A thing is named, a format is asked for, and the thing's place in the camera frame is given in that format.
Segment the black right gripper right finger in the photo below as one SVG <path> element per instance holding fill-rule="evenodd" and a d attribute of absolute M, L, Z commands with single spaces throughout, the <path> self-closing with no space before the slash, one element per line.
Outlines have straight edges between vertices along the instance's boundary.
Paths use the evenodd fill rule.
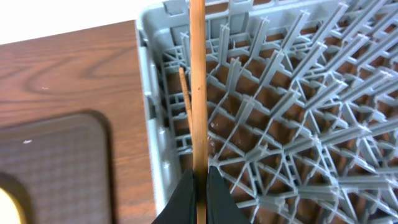
<path fill-rule="evenodd" d="M 206 199 L 208 224 L 250 224 L 236 205 L 215 166 L 209 166 Z"/>

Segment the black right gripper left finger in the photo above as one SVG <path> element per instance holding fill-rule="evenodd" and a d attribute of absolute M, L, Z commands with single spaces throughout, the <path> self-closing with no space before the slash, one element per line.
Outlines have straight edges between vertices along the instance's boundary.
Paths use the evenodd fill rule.
<path fill-rule="evenodd" d="M 192 169 L 186 170 L 169 202 L 152 224 L 196 224 L 197 179 Z"/>

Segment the yellow plate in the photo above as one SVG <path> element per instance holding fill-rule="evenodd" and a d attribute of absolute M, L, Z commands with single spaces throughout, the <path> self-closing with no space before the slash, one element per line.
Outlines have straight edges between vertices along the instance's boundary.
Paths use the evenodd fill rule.
<path fill-rule="evenodd" d="M 1 224 L 23 224 L 24 214 L 19 202 L 7 191 L 1 189 Z"/>

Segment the wooden chopstick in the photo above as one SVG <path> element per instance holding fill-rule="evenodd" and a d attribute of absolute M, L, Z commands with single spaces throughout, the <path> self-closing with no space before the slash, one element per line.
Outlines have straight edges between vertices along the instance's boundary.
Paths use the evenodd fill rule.
<path fill-rule="evenodd" d="M 197 182 L 197 223 L 206 224 L 206 177 L 208 172 L 205 2 L 190 1 L 190 59 L 192 93 L 193 170 Z"/>
<path fill-rule="evenodd" d="M 188 91 L 188 87 L 187 87 L 187 81 L 185 78 L 185 72 L 182 67 L 179 68 L 178 75 L 179 75 L 180 84 L 181 84 L 182 92 L 183 92 L 183 100 L 185 103 L 185 111 L 187 114 L 188 128 L 189 128 L 190 134 L 193 134 L 192 109 L 191 109 L 190 95 L 189 95 L 189 91 Z"/>

